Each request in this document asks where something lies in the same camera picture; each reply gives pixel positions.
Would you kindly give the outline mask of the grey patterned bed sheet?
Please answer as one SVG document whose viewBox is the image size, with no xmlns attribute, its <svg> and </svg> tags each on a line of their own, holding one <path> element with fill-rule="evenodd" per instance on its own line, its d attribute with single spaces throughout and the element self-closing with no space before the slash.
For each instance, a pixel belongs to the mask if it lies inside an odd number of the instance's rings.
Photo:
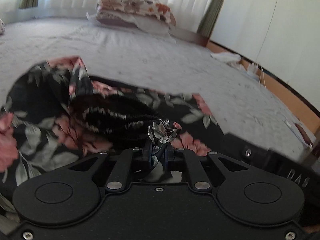
<svg viewBox="0 0 320 240">
<path fill-rule="evenodd" d="M 221 129 L 302 162 L 297 118 L 266 87 L 212 58 L 208 49 L 88 20 L 43 18 L 8 24 L 1 36 L 1 102 L 31 66 L 79 56 L 91 75 L 170 94 L 198 93 Z"/>
</svg>

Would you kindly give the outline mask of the white lower pillow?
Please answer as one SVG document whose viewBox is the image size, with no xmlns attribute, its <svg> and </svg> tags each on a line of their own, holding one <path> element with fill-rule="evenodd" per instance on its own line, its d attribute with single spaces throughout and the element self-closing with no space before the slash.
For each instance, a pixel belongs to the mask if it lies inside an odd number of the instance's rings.
<svg viewBox="0 0 320 240">
<path fill-rule="evenodd" d="M 150 16 L 126 14 L 113 10 L 102 10 L 95 14 L 86 14 L 87 19 L 95 25 L 108 28 L 123 29 L 132 33 L 146 33 L 155 38 L 176 43 L 170 36 L 167 23 Z"/>
</svg>

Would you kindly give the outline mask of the pink striped folded quilt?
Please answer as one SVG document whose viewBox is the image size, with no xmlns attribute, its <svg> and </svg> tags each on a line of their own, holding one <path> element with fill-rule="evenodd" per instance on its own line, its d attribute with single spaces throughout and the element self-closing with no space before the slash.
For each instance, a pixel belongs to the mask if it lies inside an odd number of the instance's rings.
<svg viewBox="0 0 320 240">
<path fill-rule="evenodd" d="M 0 35 L 3 35 L 5 32 L 5 24 L 4 22 L 0 19 Z"/>
</svg>

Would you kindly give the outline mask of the green curtain right side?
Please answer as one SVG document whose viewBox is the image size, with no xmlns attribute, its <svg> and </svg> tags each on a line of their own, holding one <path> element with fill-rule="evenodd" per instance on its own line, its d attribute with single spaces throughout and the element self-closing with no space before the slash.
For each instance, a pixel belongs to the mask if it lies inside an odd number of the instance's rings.
<svg viewBox="0 0 320 240">
<path fill-rule="evenodd" d="M 222 8 L 224 0 L 211 0 L 200 24 L 197 33 L 209 38 Z"/>
</svg>

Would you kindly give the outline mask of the white crumpled cloth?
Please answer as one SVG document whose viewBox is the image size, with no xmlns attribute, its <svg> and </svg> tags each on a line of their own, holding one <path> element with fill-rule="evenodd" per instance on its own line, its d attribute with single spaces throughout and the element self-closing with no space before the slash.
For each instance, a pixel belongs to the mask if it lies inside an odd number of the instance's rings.
<svg viewBox="0 0 320 240">
<path fill-rule="evenodd" d="M 246 62 L 239 54 L 230 52 L 211 53 L 211 57 L 219 62 L 233 67 L 234 69 L 239 70 L 253 80 L 258 81 L 263 86 L 266 86 L 264 70 L 260 68 L 259 64 L 255 62 Z"/>
</svg>

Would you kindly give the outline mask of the black floral pants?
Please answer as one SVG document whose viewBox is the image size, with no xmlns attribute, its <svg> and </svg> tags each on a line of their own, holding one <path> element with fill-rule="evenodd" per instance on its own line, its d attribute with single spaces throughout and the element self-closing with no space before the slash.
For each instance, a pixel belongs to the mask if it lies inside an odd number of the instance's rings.
<svg viewBox="0 0 320 240">
<path fill-rule="evenodd" d="M 153 143 L 154 167 L 139 179 L 159 180 L 163 151 L 218 151 L 223 131 L 199 94 L 169 94 L 90 76 L 71 56 L 32 66 L 1 107 L 1 232 L 20 220 L 12 204 L 23 182 L 96 153 L 120 153 Z"/>
</svg>

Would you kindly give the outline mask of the floral pillow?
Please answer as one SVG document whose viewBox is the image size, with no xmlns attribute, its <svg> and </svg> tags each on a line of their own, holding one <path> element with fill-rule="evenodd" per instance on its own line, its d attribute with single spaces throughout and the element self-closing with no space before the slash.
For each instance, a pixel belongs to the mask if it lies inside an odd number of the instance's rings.
<svg viewBox="0 0 320 240">
<path fill-rule="evenodd" d="M 176 25 L 176 19 L 170 7 L 159 0 L 98 0 L 97 12 L 102 10 L 150 16 L 169 25 Z"/>
</svg>

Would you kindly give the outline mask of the wooden bed frame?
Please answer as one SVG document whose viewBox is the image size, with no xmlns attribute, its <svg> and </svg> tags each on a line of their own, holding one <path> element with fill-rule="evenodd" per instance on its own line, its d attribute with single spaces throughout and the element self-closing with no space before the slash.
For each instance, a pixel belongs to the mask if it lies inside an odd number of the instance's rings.
<svg viewBox="0 0 320 240">
<path fill-rule="evenodd" d="M 234 52 L 191 31 L 171 27 L 169 33 L 176 38 L 206 47 L 214 53 Z M 262 66 L 259 66 L 257 75 L 260 77 L 260 82 L 278 97 L 316 138 L 319 139 L 319 111 L 296 90 L 268 70 L 263 69 Z"/>
</svg>

